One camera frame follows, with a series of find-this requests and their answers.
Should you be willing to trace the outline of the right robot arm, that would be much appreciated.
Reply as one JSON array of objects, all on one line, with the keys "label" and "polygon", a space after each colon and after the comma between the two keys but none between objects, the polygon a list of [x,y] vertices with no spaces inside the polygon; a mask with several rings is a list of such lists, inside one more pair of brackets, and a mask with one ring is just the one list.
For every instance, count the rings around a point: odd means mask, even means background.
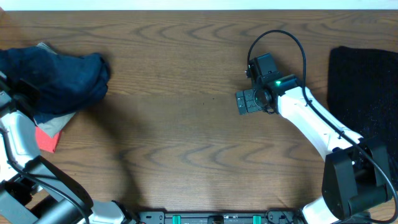
[{"label": "right robot arm", "polygon": [[376,223],[368,210],[397,200],[389,180],[386,148],[338,121],[295,76],[252,75],[251,88],[236,93],[240,114],[263,111],[290,121],[325,165],[322,194],[297,212],[295,223]]}]

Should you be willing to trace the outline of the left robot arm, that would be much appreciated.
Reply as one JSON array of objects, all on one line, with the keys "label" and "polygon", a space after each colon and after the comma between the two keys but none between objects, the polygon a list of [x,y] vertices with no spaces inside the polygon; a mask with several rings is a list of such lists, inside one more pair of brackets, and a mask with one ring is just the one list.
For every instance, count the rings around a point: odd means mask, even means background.
[{"label": "left robot arm", "polygon": [[92,200],[42,157],[31,97],[1,81],[1,215],[11,223],[139,223],[117,201]]}]

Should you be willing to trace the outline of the navy blue shorts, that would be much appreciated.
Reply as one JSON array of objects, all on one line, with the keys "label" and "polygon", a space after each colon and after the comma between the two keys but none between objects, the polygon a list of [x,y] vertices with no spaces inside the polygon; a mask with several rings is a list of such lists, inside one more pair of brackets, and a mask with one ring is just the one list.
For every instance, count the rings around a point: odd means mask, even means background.
[{"label": "navy blue shorts", "polygon": [[53,118],[86,109],[101,101],[111,71],[101,54],[81,57],[54,54],[40,47],[1,50],[1,71],[9,85],[24,80],[39,92],[34,119]]}]

